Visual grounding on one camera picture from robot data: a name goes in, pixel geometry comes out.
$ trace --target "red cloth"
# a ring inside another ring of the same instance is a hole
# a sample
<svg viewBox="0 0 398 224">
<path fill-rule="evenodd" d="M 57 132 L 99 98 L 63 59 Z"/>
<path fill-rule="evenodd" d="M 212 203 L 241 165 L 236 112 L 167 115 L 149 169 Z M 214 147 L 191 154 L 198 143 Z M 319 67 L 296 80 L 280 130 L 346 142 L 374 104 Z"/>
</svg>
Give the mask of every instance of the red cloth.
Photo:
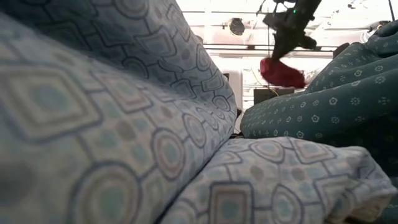
<svg viewBox="0 0 398 224">
<path fill-rule="evenodd" d="M 304 88 L 303 74 L 280 60 L 264 58 L 260 63 L 261 76 L 270 84 L 282 87 Z"/>
</svg>

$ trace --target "geometric pattern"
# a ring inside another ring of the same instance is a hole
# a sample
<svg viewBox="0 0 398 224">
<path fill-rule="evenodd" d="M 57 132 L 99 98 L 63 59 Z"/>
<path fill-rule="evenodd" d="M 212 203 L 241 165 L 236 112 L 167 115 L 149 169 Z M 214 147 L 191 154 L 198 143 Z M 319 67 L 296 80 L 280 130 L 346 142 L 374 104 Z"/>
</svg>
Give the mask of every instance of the geometric pattern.
<svg viewBox="0 0 398 224">
<path fill-rule="evenodd" d="M 312 145 L 297 148 L 306 144 Z M 230 163 L 225 154 L 241 161 Z M 352 164 L 352 158 L 360 162 Z M 285 137 L 230 139 L 177 197 L 161 223 L 340 224 L 354 210 L 383 210 L 397 192 L 369 158 L 358 146 L 326 148 Z M 334 163 L 340 169 L 329 166 Z M 359 172 L 363 167 L 373 169 Z"/>
<path fill-rule="evenodd" d="M 335 177 L 353 208 L 395 193 L 362 148 L 229 141 L 233 92 L 173 0 L 0 10 L 0 222 L 311 223 Z"/>
<path fill-rule="evenodd" d="M 245 138 L 290 136 L 336 147 L 362 146 L 391 177 L 398 176 L 398 21 L 365 44 L 353 43 L 305 91 L 249 108 Z"/>
</svg>

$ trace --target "white wall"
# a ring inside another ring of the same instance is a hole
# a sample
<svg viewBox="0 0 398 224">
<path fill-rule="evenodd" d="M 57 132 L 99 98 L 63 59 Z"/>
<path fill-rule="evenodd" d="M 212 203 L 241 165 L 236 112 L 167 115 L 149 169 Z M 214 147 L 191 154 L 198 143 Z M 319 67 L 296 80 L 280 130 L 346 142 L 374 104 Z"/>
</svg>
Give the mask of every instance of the white wall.
<svg viewBox="0 0 398 224">
<path fill-rule="evenodd" d="M 243 109 L 243 78 L 242 78 L 242 60 L 240 58 L 220 58 L 212 57 L 214 63 L 222 73 L 229 73 L 229 84 L 235 95 L 236 106 Z M 240 132 L 242 115 L 236 121 L 234 132 Z"/>
</svg>

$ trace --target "ceiling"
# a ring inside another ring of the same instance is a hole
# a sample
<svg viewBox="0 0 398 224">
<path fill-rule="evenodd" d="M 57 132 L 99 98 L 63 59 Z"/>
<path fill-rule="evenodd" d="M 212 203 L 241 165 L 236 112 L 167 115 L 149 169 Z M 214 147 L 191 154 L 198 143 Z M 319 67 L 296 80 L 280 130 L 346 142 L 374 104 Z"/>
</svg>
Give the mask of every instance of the ceiling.
<svg viewBox="0 0 398 224">
<path fill-rule="evenodd" d="M 398 0 L 391 1 L 394 9 L 397 9 Z M 177 2 L 192 31 L 202 37 L 206 45 L 273 45 L 273 30 L 268 33 L 267 26 L 262 23 L 264 16 L 256 17 L 262 0 Z M 352 4 L 355 9 L 348 8 L 348 4 Z M 266 0 L 262 11 L 273 11 L 274 7 L 272 0 Z M 364 35 L 371 24 L 392 20 L 388 0 L 323 0 L 314 16 L 316 19 L 308 24 L 305 31 L 317 40 L 319 46 L 339 46 L 345 42 L 364 41 Z M 233 17 L 242 18 L 246 26 L 241 36 L 235 36 L 229 31 L 228 22 Z"/>
</svg>

